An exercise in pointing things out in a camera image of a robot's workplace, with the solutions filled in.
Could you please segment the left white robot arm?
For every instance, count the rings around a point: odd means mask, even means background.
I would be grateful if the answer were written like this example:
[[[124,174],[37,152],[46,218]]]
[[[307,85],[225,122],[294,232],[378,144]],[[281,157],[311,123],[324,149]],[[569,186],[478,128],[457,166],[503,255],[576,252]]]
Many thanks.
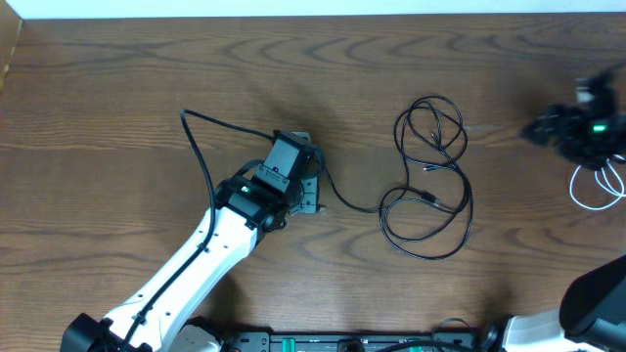
[[[225,342],[190,320],[218,282],[291,213],[318,209],[308,166],[321,151],[306,132],[276,134],[268,156],[219,184],[212,207],[173,256],[100,321],[80,314],[64,351],[219,351]]]

